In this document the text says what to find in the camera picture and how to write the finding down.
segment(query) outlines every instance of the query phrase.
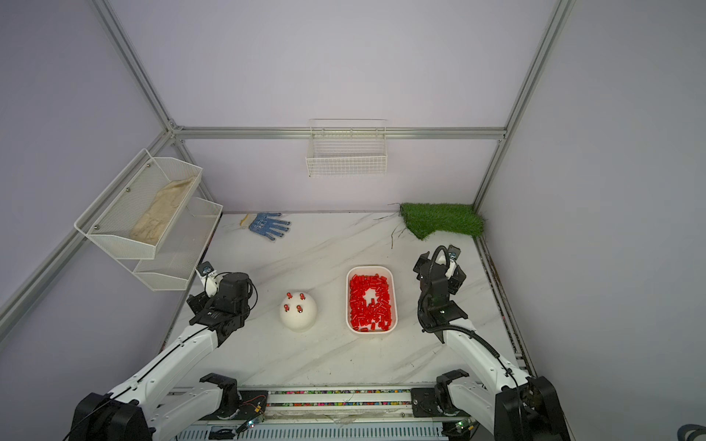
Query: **white mesh shelf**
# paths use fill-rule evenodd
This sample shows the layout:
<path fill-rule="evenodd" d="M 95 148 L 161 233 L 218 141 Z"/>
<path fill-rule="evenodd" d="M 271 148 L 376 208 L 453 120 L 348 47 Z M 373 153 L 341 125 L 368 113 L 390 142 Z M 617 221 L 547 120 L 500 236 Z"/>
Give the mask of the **white mesh shelf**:
<path fill-rule="evenodd" d="M 175 158 L 149 156 L 138 173 L 98 217 L 92 227 L 83 231 L 77 221 L 76 228 L 114 259 L 154 259 L 174 227 L 176 219 L 179 218 L 201 182 L 202 172 L 200 167 Z M 132 229 L 150 208 L 157 192 L 169 182 L 185 179 L 193 179 L 193 181 L 185 190 L 185 196 L 156 243 L 150 244 L 132 239 L 130 237 Z"/>
<path fill-rule="evenodd" d="M 336 120 L 312 120 L 306 168 L 311 177 L 384 175 L 388 148 L 384 120 L 341 120 L 364 128 L 317 128 Z"/>
<path fill-rule="evenodd" d="M 222 205 L 192 197 L 155 258 L 140 260 L 132 273 L 153 291 L 185 290 L 222 210 Z"/>

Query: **metal frame corner bracket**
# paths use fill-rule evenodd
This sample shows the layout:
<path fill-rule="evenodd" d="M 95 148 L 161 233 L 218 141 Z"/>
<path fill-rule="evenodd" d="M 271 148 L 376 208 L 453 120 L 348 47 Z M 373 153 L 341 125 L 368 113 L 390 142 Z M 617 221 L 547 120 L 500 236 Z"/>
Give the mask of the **metal frame corner bracket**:
<path fill-rule="evenodd" d="M 480 210 L 480 207 L 483 205 L 485 196 L 488 193 L 488 188 L 493 181 L 493 178 L 495 178 L 495 175 L 500 168 L 500 163 L 508 151 L 508 147 L 510 146 L 513 136 L 517 131 L 517 126 L 519 125 L 522 115 L 530 102 L 534 89 L 537 87 L 539 78 L 542 76 L 542 72 L 544 71 L 546 62 L 549 59 L 551 50 L 556 46 L 556 40 L 566 24 L 571 8 L 575 2 L 576 0 L 558 0 L 554 6 L 554 10 L 549 19 L 549 24 L 546 26 L 544 36 L 539 43 L 537 52 L 534 54 L 532 64 L 530 64 L 527 75 L 525 76 L 525 81 L 522 83 L 520 93 L 517 95 L 513 109 L 508 117 L 508 123 L 505 126 L 507 130 L 505 138 L 498 141 L 498 146 L 495 149 L 495 153 L 493 154 L 490 164 L 488 165 L 488 169 L 486 170 L 486 174 L 483 177 L 483 182 L 481 183 L 478 193 L 473 201 L 473 206 L 476 210 Z"/>
<path fill-rule="evenodd" d="M 145 97 L 149 103 L 152 111 L 157 116 L 157 119 L 162 124 L 162 127 L 166 131 L 171 131 L 176 125 L 174 120 L 167 113 L 167 109 L 164 107 L 160 96 L 157 94 L 155 86 L 147 75 L 147 71 L 140 62 L 137 55 L 137 51 L 130 43 L 125 29 L 123 29 L 118 19 L 115 10 L 112 8 L 108 0 L 89 0 L 90 5 L 93 7 L 95 15 L 98 17 L 100 24 L 105 30 L 108 38 L 115 46 L 115 50 L 122 59 L 125 67 L 132 75 L 133 79 L 137 83 L 142 95 Z"/>

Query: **green turf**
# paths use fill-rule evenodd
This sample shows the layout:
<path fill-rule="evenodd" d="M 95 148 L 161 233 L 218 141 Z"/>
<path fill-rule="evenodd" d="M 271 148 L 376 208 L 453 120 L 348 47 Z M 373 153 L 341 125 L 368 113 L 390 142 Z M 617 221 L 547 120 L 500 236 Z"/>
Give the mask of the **green turf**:
<path fill-rule="evenodd" d="M 476 214 L 472 205 L 405 203 L 400 206 L 400 214 L 407 228 L 421 240 L 435 231 L 473 237 L 483 234 L 483 218 Z"/>

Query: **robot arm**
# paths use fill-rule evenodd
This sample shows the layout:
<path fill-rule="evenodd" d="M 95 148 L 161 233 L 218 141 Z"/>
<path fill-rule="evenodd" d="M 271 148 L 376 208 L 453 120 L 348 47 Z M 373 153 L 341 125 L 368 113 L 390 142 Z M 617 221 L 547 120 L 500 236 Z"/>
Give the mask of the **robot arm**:
<path fill-rule="evenodd" d="M 424 332 L 433 332 L 470 367 L 440 375 L 435 395 L 446 414 L 468 413 L 491 430 L 496 440 L 569 441 L 556 390 L 544 377 L 533 378 L 503 357 L 476 333 L 468 315 L 450 296 L 466 275 L 456 260 L 461 250 L 440 246 L 431 258 L 419 256 L 417 273 L 421 295 L 417 318 Z"/>
<path fill-rule="evenodd" d="M 237 381 L 216 374 L 206 375 L 201 385 L 160 406 L 188 371 L 244 325 L 250 313 L 248 300 L 257 292 L 244 273 L 222 276 L 208 262 L 199 265 L 197 273 L 204 292 L 187 300 L 195 314 L 189 326 L 160 355 L 108 394 L 84 398 L 66 436 L 71 436 L 71 441 L 166 441 L 205 415 L 213 413 L 221 419 L 235 416 L 241 405 Z"/>

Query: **marble tabletop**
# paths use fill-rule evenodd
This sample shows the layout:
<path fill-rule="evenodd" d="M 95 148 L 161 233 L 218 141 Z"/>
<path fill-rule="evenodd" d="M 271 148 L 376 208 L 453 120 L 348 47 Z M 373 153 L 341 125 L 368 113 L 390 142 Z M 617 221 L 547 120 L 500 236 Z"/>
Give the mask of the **marble tabletop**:
<path fill-rule="evenodd" d="M 396 213 L 307 213 L 284 215 L 291 231 L 271 242 L 241 229 L 243 217 L 223 215 L 205 260 L 220 272 L 249 274 L 259 292 L 257 306 L 245 326 L 199 362 L 179 387 L 194 386 L 211 372 L 243 386 L 328 386 L 428 383 L 464 369 L 453 350 L 421 332 L 416 314 L 420 292 L 412 268 L 420 254 L 450 243 L 461 249 L 458 264 L 467 275 L 453 300 L 483 338 L 515 359 L 470 236 L 436 232 L 420 241 Z M 382 265 L 393 274 L 399 321 L 389 334 L 360 336 L 346 326 L 346 274 L 363 265 Z M 197 280 L 191 293 L 201 291 Z M 280 303 L 288 291 L 315 298 L 318 317 L 311 329 L 296 333 L 280 322 Z M 192 317 L 185 304 L 170 343 Z"/>

